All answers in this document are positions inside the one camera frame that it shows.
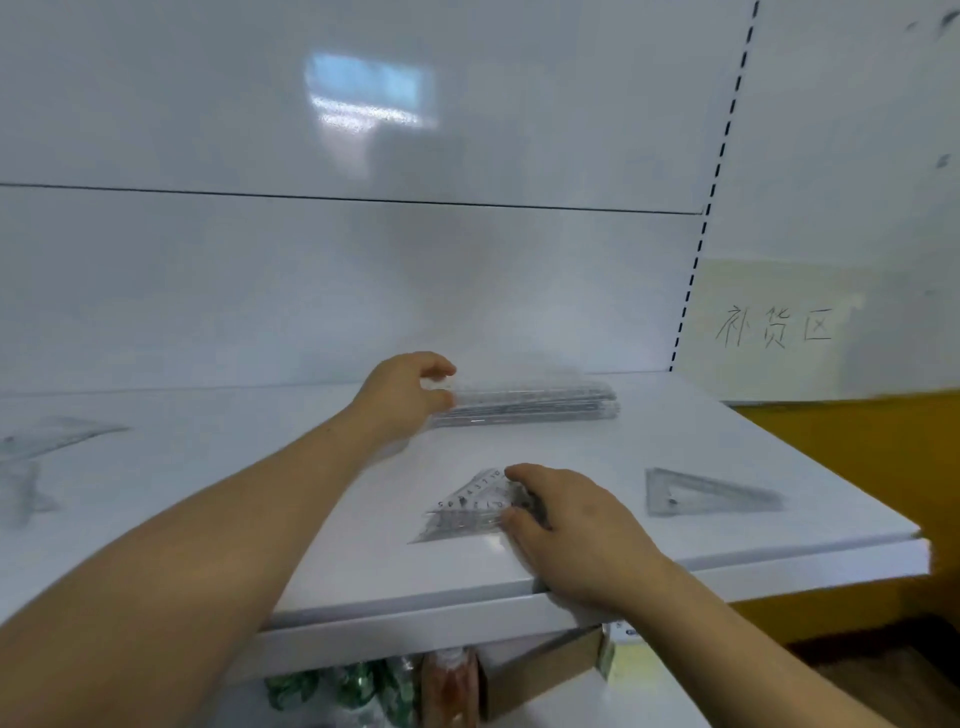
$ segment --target finger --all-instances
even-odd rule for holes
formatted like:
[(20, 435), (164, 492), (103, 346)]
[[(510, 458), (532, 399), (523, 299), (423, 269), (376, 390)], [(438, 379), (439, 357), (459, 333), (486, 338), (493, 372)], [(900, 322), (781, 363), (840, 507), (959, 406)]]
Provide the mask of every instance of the finger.
[(513, 539), (535, 570), (540, 554), (547, 546), (550, 532), (541, 528), (534, 517), (522, 508), (507, 508), (500, 514), (500, 525)]
[(445, 356), (436, 352), (413, 352), (407, 354), (420, 370), (420, 376), (429, 376), (431, 379), (443, 379), (453, 376), (457, 368)]
[(427, 409), (430, 410), (431, 414), (445, 412), (457, 403), (453, 393), (447, 389), (424, 390), (423, 393), (426, 396)]
[(523, 483), (527, 490), (540, 496), (544, 505), (548, 508), (550, 500), (554, 498), (559, 490), (560, 484), (557, 481), (557, 471), (553, 468), (545, 468), (543, 465), (534, 465), (533, 463), (520, 463), (511, 465), (503, 471), (511, 480)]

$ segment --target wooden floor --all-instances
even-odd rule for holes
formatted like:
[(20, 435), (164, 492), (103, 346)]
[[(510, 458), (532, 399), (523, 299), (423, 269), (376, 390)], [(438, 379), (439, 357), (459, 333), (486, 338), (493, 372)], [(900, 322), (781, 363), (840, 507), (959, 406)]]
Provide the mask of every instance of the wooden floor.
[(960, 728), (960, 688), (913, 647), (816, 668), (898, 728)]

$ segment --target person's left hand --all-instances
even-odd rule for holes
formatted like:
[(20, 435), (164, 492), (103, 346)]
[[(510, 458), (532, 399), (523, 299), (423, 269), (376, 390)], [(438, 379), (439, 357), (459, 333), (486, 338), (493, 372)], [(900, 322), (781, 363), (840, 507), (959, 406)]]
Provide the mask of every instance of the person's left hand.
[(375, 425), (382, 444), (412, 437), (434, 412), (454, 404), (447, 390), (423, 389), (420, 378), (441, 380), (457, 368), (433, 352), (402, 353), (381, 361), (367, 377), (349, 409)]

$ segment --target white shelf back panel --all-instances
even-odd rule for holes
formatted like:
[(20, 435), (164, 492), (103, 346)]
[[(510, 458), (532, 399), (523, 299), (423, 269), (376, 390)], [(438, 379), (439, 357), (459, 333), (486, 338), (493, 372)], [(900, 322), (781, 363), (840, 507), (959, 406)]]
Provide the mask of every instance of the white shelf back panel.
[(0, 393), (664, 370), (700, 218), (0, 189)]
[(676, 362), (715, 397), (960, 386), (958, 8), (761, 4)]
[(764, 2), (704, 255), (887, 267), (935, 232), (960, 206), (958, 7)]
[(12, 0), (0, 182), (699, 211), (753, 0)]

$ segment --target forearm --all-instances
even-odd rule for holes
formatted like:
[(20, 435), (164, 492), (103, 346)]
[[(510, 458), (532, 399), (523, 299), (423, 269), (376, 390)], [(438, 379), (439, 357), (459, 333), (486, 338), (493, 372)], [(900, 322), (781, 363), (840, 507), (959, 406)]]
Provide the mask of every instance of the forearm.
[(0, 715), (31, 726), (187, 715), (379, 445), (370, 426), (345, 411), (67, 574), (0, 629)]
[(716, 728), (891, 728), (670, 562), (620, 606)]

